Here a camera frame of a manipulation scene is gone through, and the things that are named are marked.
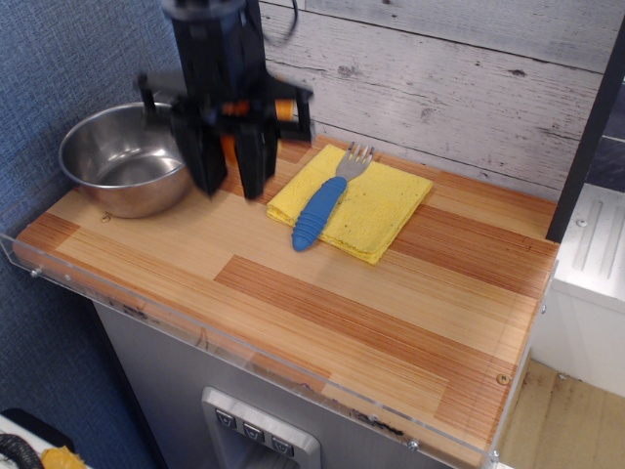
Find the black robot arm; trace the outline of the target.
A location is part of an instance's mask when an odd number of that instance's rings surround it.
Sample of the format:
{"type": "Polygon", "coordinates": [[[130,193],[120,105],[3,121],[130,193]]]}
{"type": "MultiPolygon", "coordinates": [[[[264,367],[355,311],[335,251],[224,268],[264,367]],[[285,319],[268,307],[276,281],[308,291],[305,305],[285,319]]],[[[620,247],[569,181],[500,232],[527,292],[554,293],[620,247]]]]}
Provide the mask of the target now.
{"type": "Polygon", "coordinates": [[[264,192],[281,140],[311,141],[313,91],[269,73],[256,1],[165,1],[181,70],[136,79],[146,115],[168,122],[195,183],[212,195],[228,173],[223,137],[246,198],[264,192]]]}

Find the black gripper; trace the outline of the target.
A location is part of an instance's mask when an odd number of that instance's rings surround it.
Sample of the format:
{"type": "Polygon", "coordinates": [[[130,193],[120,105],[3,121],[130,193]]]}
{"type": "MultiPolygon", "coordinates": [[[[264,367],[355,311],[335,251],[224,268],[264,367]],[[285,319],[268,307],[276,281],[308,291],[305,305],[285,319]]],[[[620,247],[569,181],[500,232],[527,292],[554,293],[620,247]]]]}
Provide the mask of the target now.
{"type": "Polygon", "coordinates": [[[217,134],[234,134],[244,196],[260,197],[275,172],[277,139],[313,139],[313,91],[268,72],[258,12],[166,16],[182,69],[137,76],[146,112],[156,113],[158,92],[175,99],[183,117],[171,119],[176,144],[195,185],[208,195],[228,173],[217,134]]]}

